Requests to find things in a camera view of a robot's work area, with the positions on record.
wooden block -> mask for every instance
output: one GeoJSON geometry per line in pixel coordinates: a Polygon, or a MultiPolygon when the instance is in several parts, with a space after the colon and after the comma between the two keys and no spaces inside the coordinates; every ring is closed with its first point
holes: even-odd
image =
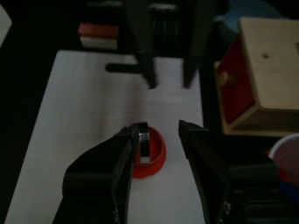
{"type": "Polygon", "coordinates": [[[298,20],[242,18],[240,42],[234,43],[215,71],[226,134],[282,137],[299,132],[298,20]],[[238,61],[246,61],[242,69],[236,69],[236,49],[244,57],[238,61]]]}

wooden box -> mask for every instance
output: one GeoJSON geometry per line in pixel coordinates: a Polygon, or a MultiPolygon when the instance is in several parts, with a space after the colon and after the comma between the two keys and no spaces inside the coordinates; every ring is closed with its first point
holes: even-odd
{"type": "Polygon", "coordinates": [[[299,132],[299,20],[240,19],[240,35],[215,65],[223,132],[299,132]]]}

red object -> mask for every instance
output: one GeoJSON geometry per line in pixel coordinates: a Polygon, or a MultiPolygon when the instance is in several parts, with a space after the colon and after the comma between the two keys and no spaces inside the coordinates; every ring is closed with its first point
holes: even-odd
{"type": "Polygon", "coordinates": [[[133,178],[141,179],[149,175],[153,175],[164,166],[165,160],[165,144],[164,138],[152,127],[149,128],[149,150],[151,150],[151,162],[149,164],[140,164],[140,149],[136,152],[136,161],[133,169],[133,178]]]}
{"type": "Polygon", "coordinates": [[[81,23],[79,25],[79,35],[81,37],[99,39],[117,39],[119,27],[107,24],[81,23]]]}
{"type": "Polygon", "coordinates": [[[240,37],[236,38],[220,61],[218,75],[220,75],[222,72],[235,75],[234,84],[220,87],[219,89],[224,118],[227,123],[231,123],[255,103],[240,37]]]}

white board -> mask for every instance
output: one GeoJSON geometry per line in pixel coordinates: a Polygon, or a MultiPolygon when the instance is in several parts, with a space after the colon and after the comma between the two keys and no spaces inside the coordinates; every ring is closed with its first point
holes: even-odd
{"type": "Polygon", "coordinates": [[[181,60],[159,58],[159,86],[148,90],[140,75],[108,73],[111,62],[131,64],[135,59],[57,53],[5,224],[51,224],[71,163],[125,125],[143,121],[163,134],[167,160],[153,176],[132,181],[128,223],[204,223],[177,135],[179,119],[202,124],[199,78],[183,89],[181,60]]]}
{"type": "Polygon", "coordinates": [[[5,41],[5,35],[9,31],[12,20],[5,13],[5,9],[0,4],[0,47],[5,41]]]}

red ring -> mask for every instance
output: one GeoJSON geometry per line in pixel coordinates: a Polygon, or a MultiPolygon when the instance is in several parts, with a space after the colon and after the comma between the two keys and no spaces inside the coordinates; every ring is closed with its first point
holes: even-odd
{"type": "Polygon", "coordinates": [[[137,148],[133,178],[141,179],[149,175],[156,174],[164,166],[165,160],[165,144],[164,138],[152,127],[149,129],[149,151],[151,162],[149,164],[140,164],[140,149],[137,148]]]}

